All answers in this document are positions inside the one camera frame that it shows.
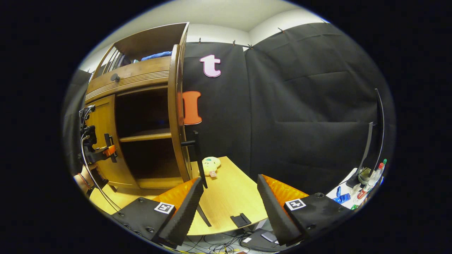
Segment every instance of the wooden cabinet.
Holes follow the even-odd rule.
[[[85,102],[96,110],[87,123],[96,127],[95,148],[105,146],[104,133],[113,136],[118,162],[98,162],[112,186],[165,189],[190,180],[188,149],[180,145],[186,141],[182,73],[187,30],[188,23],[173,24],[124,38],[94,72]],[[171,55],[132,63],[163,51]]]

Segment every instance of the plush toy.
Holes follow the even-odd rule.
[[[207,157],[202,160],[205,176],[216,176],[217,168],[221,165],[220,159],[216,157]]]

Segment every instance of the bracelet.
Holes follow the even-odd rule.
[[[78,173],[78,175],[82,178],[83,182],[86,184],[86,186],[88,186],[89,189],[91,189],[91,186],[88,184],[88,182],[86,181],[86,179],[83,177],[82,174]]]

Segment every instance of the cabinet knob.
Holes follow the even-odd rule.
[[[115,73],[112,75],[112,77],[110,78],[111,81],[116,81],[119,82],[119,76]]]

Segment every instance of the person's arm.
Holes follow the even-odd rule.
[[[86,192],[88,192],[88,190],[89,190],[89,187],[88,187],[86,184],[89,184],[89,186],[90,186],[91,188],[93,188],[93,187],[94,187],[94,181],[93,181],[93,179],[89,176],[89,172],[88,172],[88,170],[86,169],[85,165],[83,165],[83,167],[82,167],[82,172],[81,172],[80,174],[81,174],[81,176],[83,176],[83,178],[82,178],[79,174],[76,174],[76,175],[74,176],[74,180],[75,180],[75,182],[78,184],[78,186],[80,187],[80,189],[83,191],[83,193],[86,193]]]

